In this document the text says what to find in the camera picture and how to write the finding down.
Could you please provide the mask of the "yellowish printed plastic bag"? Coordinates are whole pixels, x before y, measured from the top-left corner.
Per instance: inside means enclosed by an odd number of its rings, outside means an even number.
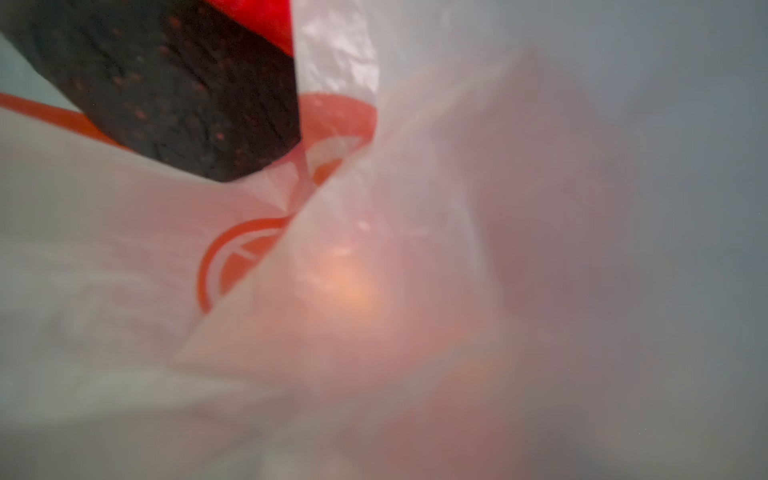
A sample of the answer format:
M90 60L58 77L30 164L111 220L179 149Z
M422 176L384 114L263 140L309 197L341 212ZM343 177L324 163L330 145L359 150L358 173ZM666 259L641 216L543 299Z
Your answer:
M232 182L1 113L5 479L763 479L767 5L5 1L34 68L272 100Z

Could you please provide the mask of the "dark avocado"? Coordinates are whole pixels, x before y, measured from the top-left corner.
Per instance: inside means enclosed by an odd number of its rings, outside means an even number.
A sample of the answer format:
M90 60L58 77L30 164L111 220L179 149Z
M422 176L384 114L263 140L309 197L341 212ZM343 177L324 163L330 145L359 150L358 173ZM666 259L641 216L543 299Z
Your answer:
M113 141L218 182L300 141L293 60L204 1L5 1L1 30Z

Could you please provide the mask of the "red flower-shaped plate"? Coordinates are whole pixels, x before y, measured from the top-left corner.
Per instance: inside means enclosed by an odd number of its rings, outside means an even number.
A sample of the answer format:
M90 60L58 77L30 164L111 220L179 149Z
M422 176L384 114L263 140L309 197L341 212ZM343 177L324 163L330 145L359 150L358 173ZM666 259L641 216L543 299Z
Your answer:
M208 0L218 11L293 57L289 0Z

